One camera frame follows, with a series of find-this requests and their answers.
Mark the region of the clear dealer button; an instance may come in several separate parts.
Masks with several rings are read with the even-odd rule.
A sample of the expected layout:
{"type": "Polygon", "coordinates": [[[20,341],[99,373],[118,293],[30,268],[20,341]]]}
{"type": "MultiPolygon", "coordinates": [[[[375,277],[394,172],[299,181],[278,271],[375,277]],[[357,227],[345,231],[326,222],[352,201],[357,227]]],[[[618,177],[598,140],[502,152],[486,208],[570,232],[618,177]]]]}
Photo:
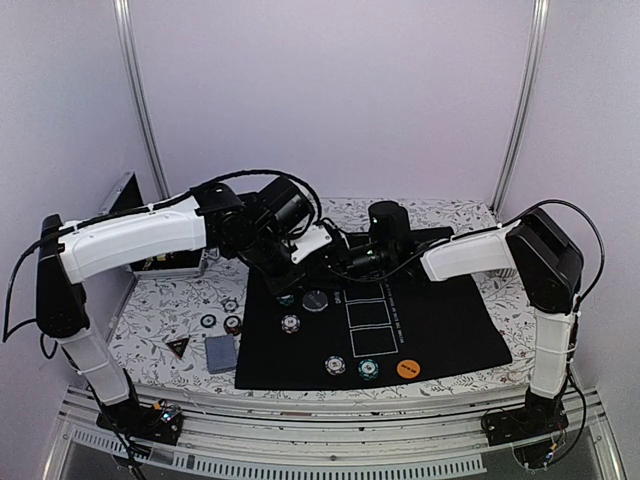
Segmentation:
{"type": "Polygon", "coordinates": [[[329,306],[329,300],[323,291],[309,291],[303,295],[302,306],[311,313],[320,313],[329,306]]]}

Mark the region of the white poker chip stack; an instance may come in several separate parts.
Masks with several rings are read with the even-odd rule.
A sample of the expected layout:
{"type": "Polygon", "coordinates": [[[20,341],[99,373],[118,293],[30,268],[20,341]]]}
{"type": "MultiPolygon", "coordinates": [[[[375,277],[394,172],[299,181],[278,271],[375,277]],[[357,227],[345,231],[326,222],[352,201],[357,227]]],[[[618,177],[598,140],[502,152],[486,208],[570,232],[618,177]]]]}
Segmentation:
{"type": "Polygon", "coordinates": [[[226,299],[222,302],[222,307],[225,312],[232,313],[239,308],[239,304],[235,299],[226,299]]]}

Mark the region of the orange big blind button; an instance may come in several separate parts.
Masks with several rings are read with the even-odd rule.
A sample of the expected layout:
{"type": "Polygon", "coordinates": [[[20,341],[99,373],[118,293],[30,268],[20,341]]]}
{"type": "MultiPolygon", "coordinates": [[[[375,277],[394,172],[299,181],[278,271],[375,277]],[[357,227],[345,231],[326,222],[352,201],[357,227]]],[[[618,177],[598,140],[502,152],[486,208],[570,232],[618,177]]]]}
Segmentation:
{"type": "Polygon", "coordinates": [[[412,359],[403,359],[396,366],[397,374],[404,379],[414,379],[421,372],[420,364],[412,359]]]}

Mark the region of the green poker chip stack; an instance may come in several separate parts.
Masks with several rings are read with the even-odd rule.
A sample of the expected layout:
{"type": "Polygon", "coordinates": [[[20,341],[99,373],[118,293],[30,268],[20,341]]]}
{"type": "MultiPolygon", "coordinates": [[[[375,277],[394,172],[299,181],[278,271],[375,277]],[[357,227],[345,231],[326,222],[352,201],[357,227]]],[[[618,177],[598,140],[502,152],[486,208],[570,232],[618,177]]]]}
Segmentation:
{"type": "Polygon", "coordinates": [[[203,315],[200,319],[200,325],[205,329],[211,329],[217,324],[217,317],[213,314],[203,315]]]}

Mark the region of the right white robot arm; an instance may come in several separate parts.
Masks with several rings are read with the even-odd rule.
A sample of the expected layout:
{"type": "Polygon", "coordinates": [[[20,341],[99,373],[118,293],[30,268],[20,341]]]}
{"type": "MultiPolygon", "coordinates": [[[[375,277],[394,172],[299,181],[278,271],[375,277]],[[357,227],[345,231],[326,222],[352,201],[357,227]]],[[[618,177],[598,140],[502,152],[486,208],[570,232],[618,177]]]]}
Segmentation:
{"type": "Polygon", "coordinates": [[[570,382],[577,319],[586,290],[581,287],[584,257],[575,242],[539,202],[515,218],[432,243],[415,240],[406,211],[391,201],[369,209],[369,241],[352,246],[344,232],[332,241],[325,264],[351,283],[377,283],[416,266],[432,282],[467,274],[515,271],[536,321],[535,357],[526,407],[517,427],[537,436],[552,424],[555,406],[570,382]]]}

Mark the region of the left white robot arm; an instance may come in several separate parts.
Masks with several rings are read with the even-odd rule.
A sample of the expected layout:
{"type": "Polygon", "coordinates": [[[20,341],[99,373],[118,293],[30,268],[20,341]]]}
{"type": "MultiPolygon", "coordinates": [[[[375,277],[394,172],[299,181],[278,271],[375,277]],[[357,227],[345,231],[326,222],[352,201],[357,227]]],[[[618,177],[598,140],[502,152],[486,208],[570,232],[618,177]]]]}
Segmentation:
{"type": "Polygon", "coordinates": [[[327,247],[321,205],[303,181],[284,173],[256,193],[236,194],[221,177],[167,200],[62,222],[52,215],[37,243],[36,324],[56,340],[111,419],[128,434],[148,426],[148,412],[91,326],[84,281],[106,271],[170,252],[218,249],[275,280],[283,294],[296,269],[327,247]]]}

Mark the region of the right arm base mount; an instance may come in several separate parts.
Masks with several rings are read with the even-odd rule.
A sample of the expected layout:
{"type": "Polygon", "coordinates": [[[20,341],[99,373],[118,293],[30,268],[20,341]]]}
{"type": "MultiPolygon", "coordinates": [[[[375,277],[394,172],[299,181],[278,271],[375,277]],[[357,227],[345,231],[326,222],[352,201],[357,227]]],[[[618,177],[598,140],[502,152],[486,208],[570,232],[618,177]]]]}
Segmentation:
{"type": "Polygon", "coordinates": [[[569,420],[562,394],[548,399],[527,391],[523,406],[489,409],[482,415],[480,426],[489,445],[496,446],[555,432],[566,435],[569,420]]]}

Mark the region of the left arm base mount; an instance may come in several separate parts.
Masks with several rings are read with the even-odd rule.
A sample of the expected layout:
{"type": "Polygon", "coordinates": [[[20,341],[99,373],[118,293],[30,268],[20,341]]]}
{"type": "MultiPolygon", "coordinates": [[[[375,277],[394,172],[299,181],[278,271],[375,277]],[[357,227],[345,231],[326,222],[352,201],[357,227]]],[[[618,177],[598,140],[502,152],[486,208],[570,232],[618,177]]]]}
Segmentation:
{"type": "Polygon", "coordinates": [[[136,400],[114,405],[99,402],[96,424],[125,437],[176,446],[181,435],[184,416],[175,405],[145,406],[136,400]]]}

